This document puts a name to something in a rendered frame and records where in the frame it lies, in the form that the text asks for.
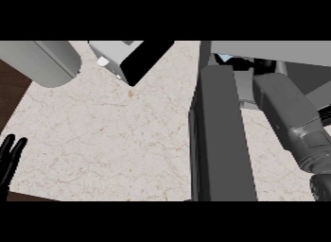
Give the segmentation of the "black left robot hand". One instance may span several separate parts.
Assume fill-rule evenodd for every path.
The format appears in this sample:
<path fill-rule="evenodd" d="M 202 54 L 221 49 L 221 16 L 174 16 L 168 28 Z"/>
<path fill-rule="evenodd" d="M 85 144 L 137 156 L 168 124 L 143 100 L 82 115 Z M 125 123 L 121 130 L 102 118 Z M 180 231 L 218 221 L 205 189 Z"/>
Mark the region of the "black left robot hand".
<path fill-rule="evenodd" d="M 0 201 L 7 200 L 13 174 L 26 143 L 28 139 L 22 137 L 14 140 L 13 134 L 9 134 L 4 141 L 0 141 Z"/>

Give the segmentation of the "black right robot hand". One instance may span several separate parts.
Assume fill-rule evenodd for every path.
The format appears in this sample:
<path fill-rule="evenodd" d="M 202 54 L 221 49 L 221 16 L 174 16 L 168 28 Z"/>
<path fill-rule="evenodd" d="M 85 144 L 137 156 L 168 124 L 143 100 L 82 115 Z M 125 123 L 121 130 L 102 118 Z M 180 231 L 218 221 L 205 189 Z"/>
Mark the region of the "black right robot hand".
<path fill-rule="evenodd" d="M 248 71 L 249 69 L 254 69 L 255 76 L 273 73 L 276 70 L 274 60 L 255 59 L 254 61 L 249 61 L 243 58 L 232 58 L 226 64 L 233 66 L 235 71 Z"/>

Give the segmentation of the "dark grey microwave door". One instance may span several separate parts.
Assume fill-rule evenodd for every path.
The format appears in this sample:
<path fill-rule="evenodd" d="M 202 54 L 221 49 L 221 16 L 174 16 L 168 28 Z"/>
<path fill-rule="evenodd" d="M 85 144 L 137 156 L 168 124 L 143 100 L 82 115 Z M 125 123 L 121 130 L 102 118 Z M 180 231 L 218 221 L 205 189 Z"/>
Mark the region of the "dark grey microwave door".
<path fill-rule="evenodd" d="M 257 201 L 233 70 L 198 74 L 189 110 L 190 200 Z"/>

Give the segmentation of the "grey and black appliance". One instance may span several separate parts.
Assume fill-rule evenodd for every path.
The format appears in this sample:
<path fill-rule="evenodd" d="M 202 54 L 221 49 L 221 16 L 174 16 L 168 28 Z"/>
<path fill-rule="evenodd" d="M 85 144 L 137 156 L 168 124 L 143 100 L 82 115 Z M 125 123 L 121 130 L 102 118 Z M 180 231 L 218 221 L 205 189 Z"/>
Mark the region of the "grey and black appliance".
<path fill-rule="evenodd" d="M 173 45 L 174 41 L 88 41 L 97 65 L 130 86 L 137 85 Z"/>

